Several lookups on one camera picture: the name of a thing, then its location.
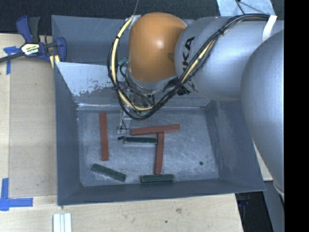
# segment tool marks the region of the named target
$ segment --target red wooden stick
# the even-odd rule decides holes
[[[100,134],[101,134],[101,154],[102,160],[108,160],[108,138],[107,138],[107,118],[106,113],[100,113]]]
[[[161,174],[163,164],[164,132],[159,132],[158,144],[155,153],[154,174]]]
[[[150,134],[156,134],[158,132],[174,132],[174,131],[180,131],[180,124],[134,128],[131,130],[131,135],[132,136],[150,135]]]

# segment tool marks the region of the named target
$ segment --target gray tray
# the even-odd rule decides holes
[[[119,133],[120,107],[104,66],[112,38],[122,23],[53,17],[53,37],[66,39],[70,46],[67,61],[77,62],[58,63],[54,68],[58,205],[264,190],[240,103],[213,102],[192,93],[173,97],[147,120],[131,122],[131,128],[181,125],[179,132],[165,136],[162,173],[174,174],[174,182],[140,183],[140,175],[153,173],[155,146],[127,145],[117,139],[123,135]],[[127,55],[127,34],[119,58]],[[81,47],[93,57],[78,56]],[[109,161],[100,160],[100,112],[107,113]],[[126,181],[91,171],[93,163],[126,174]]]

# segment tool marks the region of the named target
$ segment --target blue tape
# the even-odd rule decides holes
[[[2,179],[0,211],[8,211],[11,207],[32,207],[33,198],[9,199],[9,178]]]
[[[18,48],[16,46],[5,47],[3,50],[8,56],[11,55],[11,54],[21,52],[20,48]],[[11,73],[11,61],[8,60],[7,64],[6,64],[6,74],[8,75],[10,73]]]

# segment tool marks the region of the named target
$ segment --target clamp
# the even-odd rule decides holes
[[[25,15],[16,21],[18,33],[23,36],[25,43],[20,47],[21,52],[0,58],[0,63],[25,56],[27,58],[39,58],[53,64],[52,56],[48,52],[51,47],[57,46],[57,59],[64,61],[67,55],[65,39],[56,38],[55,42],[42,43],[38,36],[38,24],[40,17],[29,17]]]

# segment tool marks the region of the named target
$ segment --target yellow cable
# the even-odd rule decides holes
[[[116,75],[116,68],[115,68],[115,58],[116,58],[116,50],[118,47],[118,43],[119,40],[122,36],[122,34],[124,33],[124,31],[126,30],[126,28],[129,26],[129,24],[132,22],[133,18],[131,17],[130,19],[128,19],[128,21],[126,21],[126,23],[122,26],[122,28],[120,29],[119,33],[117,34],[117,37],[113,43],[112,46],[112,79],[113,81],[116,83],[117,82],[117,75]],[[138,110],[138,111],[147,111],[153,108],[153,106],[150,107],[139,107],[139,106],[133,106],[131,104],[130,101],[128,101],[128,99],[120,92],[118,91],[118,94],[120,96],[120,98],[124,101],[125,104],[127,104],[129,107],[131,107],[134,110]]]
[[[117,75],[116,75],[116,67],[115,67],[115,58],[116,58],[116,50],[118,47],[118,43],[119,40],[122,36],[122,34],[124,33],[124,31],[126,30],[126,28],[130,25],[130,23],[132,22],[133,18],[131,17],[130,19],[128,19],[126,21],[126,23],[122,26],[122,28],[120,29],[119,33],[117,34],[117,37],[113,43],[112,46],[112,79],[113,81],[116,83],[117,82]],[[203,51],[198,55],[197,59],[193,62],[193,64],[190,66],[190,69],[188,70],[187,74],[183,77],[182,79],[182,83],[186,80],[186,78],[189,76],[189,74],[192,72],[192,70],[194,69],[194,67],[198,64],[199,60],[205,55],[205,53],[208,51],[209,48],[211,48],[214,45],[215,41],[212,41],[209,45],[207,45]],[[131,107],[134,110],[138,110],[138,111],[147,111],[153,108],[153,106],[150,107],[139,107],[139,106],[133,106],[132,103],[120,92],[118,91],[118,94],[120,96],[120,98],[124,101],[125,104],[127,104],[129,107]]]
[[[205,53],[208,51],[209,48],[211,48],[214,45],[215,41],[212,41],[211,44],[208,44],[203,51],[198,55],[197,59],[193,62],[190,69],[188,70],[187,74],[183,77],[182,83],[186,80],[188,75],[192,72],[194,67],[198,64],[199,60],[205,55]]]

